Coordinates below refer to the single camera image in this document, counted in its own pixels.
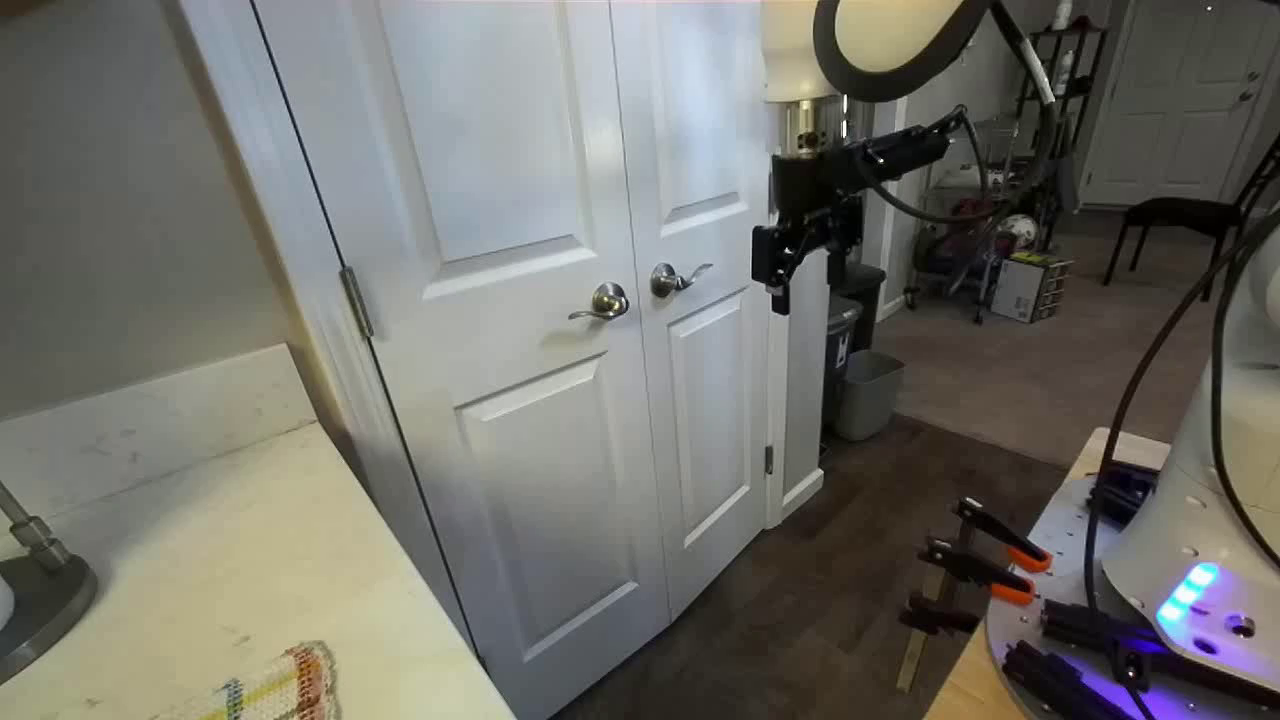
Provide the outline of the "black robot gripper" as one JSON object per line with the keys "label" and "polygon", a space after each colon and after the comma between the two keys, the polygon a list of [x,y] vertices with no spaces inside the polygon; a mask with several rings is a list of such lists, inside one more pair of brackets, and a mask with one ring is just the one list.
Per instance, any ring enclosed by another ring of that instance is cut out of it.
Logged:
{"label": "black robot gripper", "polygon": [[769,288],[772,312],[791,316],[791,271],[808,253],[827,253],[827,288],[850,288],[850,256],[862,241],[862,202],[841,157],[775,157],[772,216],[751,228],[751,279]]}

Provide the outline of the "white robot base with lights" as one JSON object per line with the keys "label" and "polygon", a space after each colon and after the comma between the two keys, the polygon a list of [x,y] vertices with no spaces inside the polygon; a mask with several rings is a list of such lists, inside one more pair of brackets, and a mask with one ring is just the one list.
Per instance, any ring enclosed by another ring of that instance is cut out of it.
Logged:
{"label": "white robot base with lights", "polygon": [[1280,206],[1225,262],[1207,363],[1103,581],[1185,661],[1280,685]]}

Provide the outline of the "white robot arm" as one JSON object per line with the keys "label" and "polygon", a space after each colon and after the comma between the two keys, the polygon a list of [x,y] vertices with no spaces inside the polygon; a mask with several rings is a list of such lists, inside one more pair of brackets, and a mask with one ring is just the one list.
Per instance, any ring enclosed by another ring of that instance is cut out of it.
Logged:
{"label": "white robot arm", "polygon": [[772,153],[772,226],[751,228],[751,279],[769,294],[772,312],[791,312],[791,276],[816,253],[834,256],[857,243],[862,197],[924,219],[924,207],[887,193],[948,153],[948,138],[968,124],[955,109],[934,124],[914,124],[872,140],[841,140],[820,129],[826,100],[887,104],[945,78],[972,45],[976,29],[998,20],[1006,45],[1033,78],[1041,96],[1041,138],[1028,178],[1010,202],[962,226],[982,228],[1012,212],[1058,174],[1066,138],[1066,100],[1006,0],[764,0],[764,100],[791,109],[785,150]]}

